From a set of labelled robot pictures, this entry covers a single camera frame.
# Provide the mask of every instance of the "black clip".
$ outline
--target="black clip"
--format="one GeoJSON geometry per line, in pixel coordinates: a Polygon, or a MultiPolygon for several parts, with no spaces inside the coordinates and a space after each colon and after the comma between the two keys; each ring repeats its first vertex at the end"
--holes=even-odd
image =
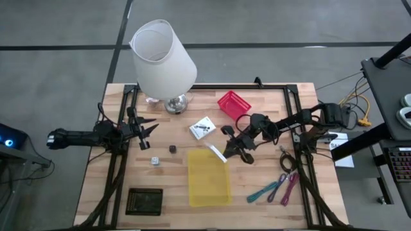
{"type": "Polygon", "coordinates": [[[256,79],[254,80],[254,83],[257,83],[257,84],[258,84],[258,87],[259,87],[260,89],[264,88],[264,85],[263,85],[263,83],[261,82],[261,80],[260,80],[259,77],[256,77],[256,79]]]}

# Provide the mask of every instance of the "keyboard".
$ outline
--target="keyboard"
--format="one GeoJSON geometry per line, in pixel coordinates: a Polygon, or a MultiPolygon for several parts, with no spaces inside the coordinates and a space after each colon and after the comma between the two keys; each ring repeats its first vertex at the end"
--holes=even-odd
{"type": "Polygon", "coordinates": [[[389,167],[396,182],[411,182],[411,148],[389,148],[389,167]]]}

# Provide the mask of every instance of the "blue light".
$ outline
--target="blue light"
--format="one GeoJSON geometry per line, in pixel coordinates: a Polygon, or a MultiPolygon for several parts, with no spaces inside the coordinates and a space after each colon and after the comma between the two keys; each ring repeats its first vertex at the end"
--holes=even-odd
{"type": "Polygon", "coordinates": [[[11,147],[13,145],[13,141],[12,140],[7,140],[6,142],[4,142],[4,144],[8,147],[11,147]]]}

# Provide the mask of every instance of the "white paper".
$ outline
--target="white paper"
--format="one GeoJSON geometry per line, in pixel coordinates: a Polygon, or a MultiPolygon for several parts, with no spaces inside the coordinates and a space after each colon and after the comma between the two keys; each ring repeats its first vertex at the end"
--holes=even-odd
{"type": "Polygon", "coordinates": [[[208,116],[202,118],[199,122],[190,126],[191,133],[199,140],[210,134],[216,129],[216,126],[211,122],[208,116]]]}
{"type": "Polygon", "coordinates": [[[213,151],[223,161],[223,163],[227,163],[227,159],[223,156],[222,153],[220,153],[220,151],[218,151],[218,149],[214,145],[207,142],[205,142],[205,145],[209,147],[211,151],[213,151]]]}
{"type": "MultiPolygon", "coordinates": [[[[348,136],[346,133],[339,133],[339,132],[328,132],[328,133],[338,135],[336,139],[332,140],[329,143],[330,150],[333,150],[334,148],[348,141],[348,136]]],[[[336,161],[335,165],[337,167],[354,167],[353,157],[350,155],[346,158],[342,158],[341,160],[336,161]]]]}

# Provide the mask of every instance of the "yellow plastic sheet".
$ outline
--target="yellow plastic sheet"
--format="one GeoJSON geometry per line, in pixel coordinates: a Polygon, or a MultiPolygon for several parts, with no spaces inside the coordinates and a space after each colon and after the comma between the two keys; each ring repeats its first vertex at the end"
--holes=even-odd
{"type": "Polygon", "coordinates": [[[224,164],[209,149],[189,151],[188,185],[192,207],[231,203],[228,164],[224,164]]]}

